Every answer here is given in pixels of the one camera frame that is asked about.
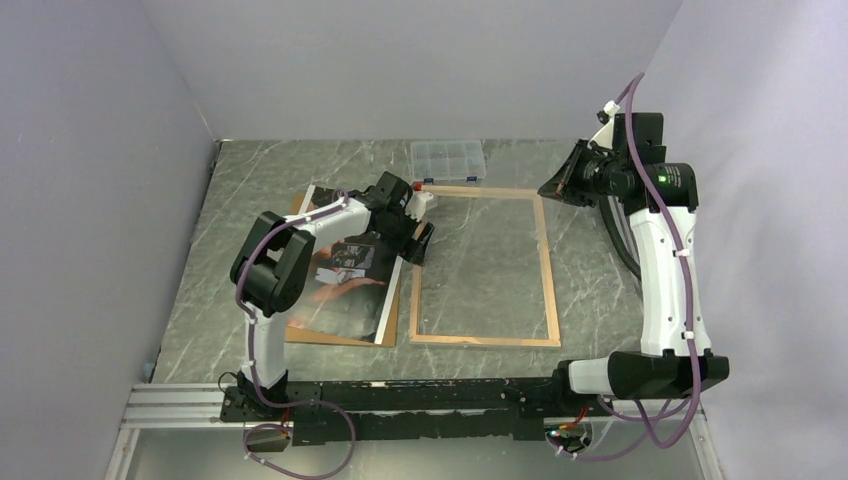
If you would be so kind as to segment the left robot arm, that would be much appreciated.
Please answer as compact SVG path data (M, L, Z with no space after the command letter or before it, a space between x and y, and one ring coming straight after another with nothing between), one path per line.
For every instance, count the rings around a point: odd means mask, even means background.
M235 301L246 323L242 383L252 386L247 407L263 420L286 406L285 334L288 313L304 295L313 256L349 237L373 234L392 257L421 265L434 231L424 215L428 192L385 172L362 191L337 190L328 204L304 213L261 213L230 270Z

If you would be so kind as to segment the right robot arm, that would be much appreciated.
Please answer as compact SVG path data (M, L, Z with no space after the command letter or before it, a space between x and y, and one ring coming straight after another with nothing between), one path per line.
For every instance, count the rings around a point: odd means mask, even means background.
M701 315L694 266L699 205L696 176L686 163L666 162L660 113L599 112L600 129L580 139L539 189L576 207L616 200L634 236L643 299L637 352L561 363L567 377L550 388L564 415L589 395L623 400L677 399L728 378L729 360L712 351Z

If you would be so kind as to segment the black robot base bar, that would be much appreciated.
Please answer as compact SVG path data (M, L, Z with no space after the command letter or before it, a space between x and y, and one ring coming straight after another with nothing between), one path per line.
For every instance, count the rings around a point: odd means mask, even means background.
M296 446L507 436L536 441L603 416L595 396L552 377L390 381L291 381L262 403L245 386L224 390L225 424L285 424Z

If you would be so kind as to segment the white wooden picture frame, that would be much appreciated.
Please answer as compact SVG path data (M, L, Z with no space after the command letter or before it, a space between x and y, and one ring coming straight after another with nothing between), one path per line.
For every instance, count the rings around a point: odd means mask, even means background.
M561 347L541 197L527 188L422 189L442 202L462 199L468 210L412 269L410 343Z

